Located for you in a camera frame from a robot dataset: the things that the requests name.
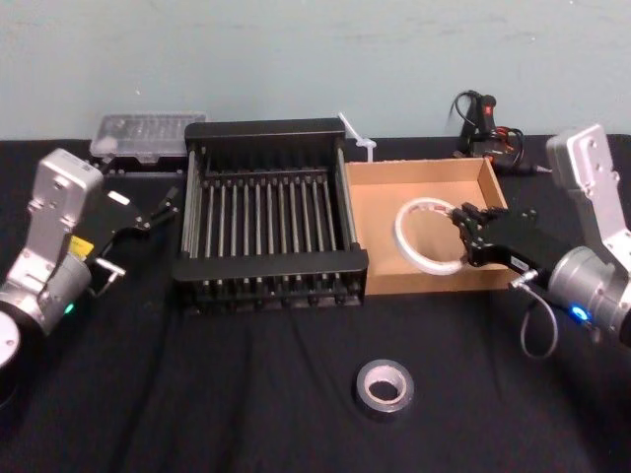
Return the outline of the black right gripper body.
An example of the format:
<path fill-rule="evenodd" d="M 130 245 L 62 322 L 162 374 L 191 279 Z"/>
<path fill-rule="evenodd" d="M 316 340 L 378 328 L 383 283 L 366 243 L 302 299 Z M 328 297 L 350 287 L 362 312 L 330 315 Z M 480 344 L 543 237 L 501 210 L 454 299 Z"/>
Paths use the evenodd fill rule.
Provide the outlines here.
<path fill-rule="evenodd" d="M 547 289 L 555 267 L 572 249 L 571 244 L 541 230 L 532 212 L 488 209 L 482 215 L 480 264 L 500 264 L 520 274 L 535 270 L 533 282 Z"/>

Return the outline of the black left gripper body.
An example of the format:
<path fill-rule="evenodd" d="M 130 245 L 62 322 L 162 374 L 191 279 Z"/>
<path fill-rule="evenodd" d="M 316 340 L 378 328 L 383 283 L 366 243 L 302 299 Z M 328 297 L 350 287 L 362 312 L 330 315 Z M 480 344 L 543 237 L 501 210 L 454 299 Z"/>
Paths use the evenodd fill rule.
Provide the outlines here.
<path fill-rule="evenodd" d="M 96 263 L 125 237 L 143 237 L 149 218 L 127 197 L 101 191 L 72 234 L 72 253 L 87 265 Z"/>

